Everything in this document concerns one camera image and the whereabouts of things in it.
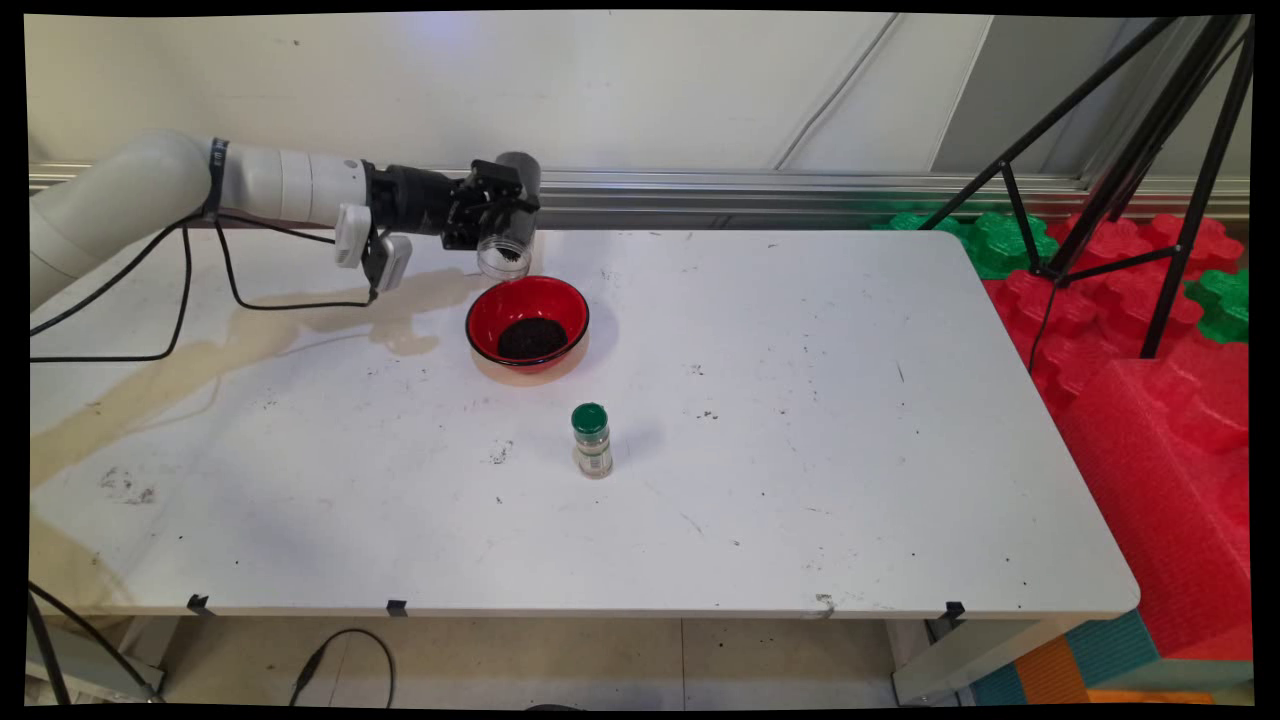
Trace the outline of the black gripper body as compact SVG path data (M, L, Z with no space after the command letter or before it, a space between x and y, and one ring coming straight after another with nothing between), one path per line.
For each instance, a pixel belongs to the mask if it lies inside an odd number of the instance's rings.
M461 178L415 167L379 168L372 163L364 165L364 173L374 227L453 240L462 236L451 220Z

